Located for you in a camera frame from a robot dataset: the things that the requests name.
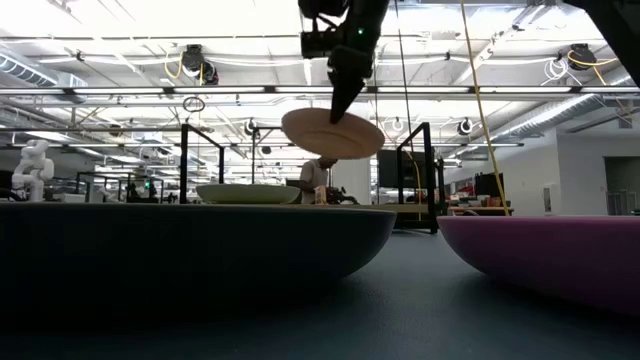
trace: plate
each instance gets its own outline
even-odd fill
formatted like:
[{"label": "plate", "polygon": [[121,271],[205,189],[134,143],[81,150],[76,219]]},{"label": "plate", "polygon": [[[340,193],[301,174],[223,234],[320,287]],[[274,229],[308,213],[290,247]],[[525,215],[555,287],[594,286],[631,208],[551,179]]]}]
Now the plate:
[{"label": "plate", "polygon": [[371,157],[384,145],[384,134],[371,122],[345,113],[331,124],[330,114],[319,108],[290,111],[282,118],[282,131],[302,149],[332,159]]},{"label": "plate", "polygon": [[442,233],[467,263],[498,280],[640,315],[640,219],[448,217]]},{"label": "plate", "polygon": [[321,288],[371,261],[395,218],[314,206],[0,204],[0,312],[140,307],[160,319],[236,294],[260,302]]},{"label": "plate", "polygon": [[196,187],[198,196],[217,204],[288,204],[300,194],[292,186],[210,184]]}]

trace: purple bowl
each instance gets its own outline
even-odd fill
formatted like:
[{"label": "purple bowl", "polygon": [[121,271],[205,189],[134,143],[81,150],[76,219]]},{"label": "purple bowl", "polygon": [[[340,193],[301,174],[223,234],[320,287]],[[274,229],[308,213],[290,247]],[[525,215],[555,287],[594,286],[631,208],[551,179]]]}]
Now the purple bowl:
[{"label": "purple bowl", "polygon": [[445,239],[492,278],[640,315],[640,218],[440,217]]}]

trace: warehouse ceiling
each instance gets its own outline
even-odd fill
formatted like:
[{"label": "warehouse ceiling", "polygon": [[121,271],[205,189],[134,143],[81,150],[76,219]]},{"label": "warehouse ceiling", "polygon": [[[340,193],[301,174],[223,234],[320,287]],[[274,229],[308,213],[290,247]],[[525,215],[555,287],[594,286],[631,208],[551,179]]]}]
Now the warehouse ceiling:
[{"label": "warehouse ceiling", "polygon": [[[399,1],[397,14],[390,7],[378,43],[375,75],[367,85],[473,84],[460,7],[457,2],[447,3]],[[566,5],[528,6],[536,1],[468,3],[471,45],[477,57],[478,81],[483,86],[574,86],[592,82],[596,79],[593,71],[565,71],[558,63],[553,67],[554,59],[559,54],[566,55],[572,44],[588,44],[598,59],[615,58],[592,21],[579,9]],[[61,10],[65,6],[69,11]],[[119,124],[161,128],[178,126],[189,118],[190,124],[206,130],[220,143],[250,144],[250,136],[244,133],[250,119],[259,126],[279,126],[287,111],[330,106],[330,93],[307,93],[304,89],[330,85],[326,59],[301,58],[299,33],[310,28],[310,22],[300,16],[297,0],[5,1],[0,12],[0,51],[22,55],[45,69],[73,74],[89,87],[198,86],[198,79],[184,72],[177,78],[171,75],[178,72],[180,53],[185,46],[200,44],[205,57],[217,69],[220,86],[301,87],[299,93],[288,95],[243,91],[237,95],[204,95],[201,98],[207,107],[193,115],[183,109],[185,96],[181,95],[96,95],[80,103],[54,97],[11,97],[68,124],[82,120],[81,126],[86,127]],[[619,62],[612,62],[600,70],[607,73],[618,67]],[[0,86],[33,85],[0,73]],[[407,103],[401,95],[361,96],[349,111],[376,121],[384,128],[389,145],[406,138],[409,126],[415,128],[425,121],[431,124],[434,141],[464,141],[457,136],[457,123],[464,118],[479,119],[473,97],[415,95]],[[554,100],[553,96],[493,97],[485,100],[483,107],[493,129],[549,100]],[[180,140],[179,133],[160,134],[164,141]],[[193,136],[194,142],[203,141]],[[100,140],[137,141],[126,133],[120,137],[100,134]],[[291,160],[292,167],[283,170],[276,163],[282,165],[288,160],[269,159],[299,160],[314,156],[286,146],[288,141],[279,131],[262,141],[263,145],[273,144],[273,151],[268,155],[258,152],[259,163],[265,168],[282,170],[277,174],[265,170],[260,174],[265,179],[297,177],[296,166],[300,164]],[[194,156],[211,163],[216,151],[192,150]],[[246,180],[242,179],[246,177],[243,167],[247,166],[249,152],[249,148],[242,147],[227,152],[228,163],[237,164],[231,172],[240,174],[236,177],[238,181]],[[125,155],[154,154],[136,149]]]}]

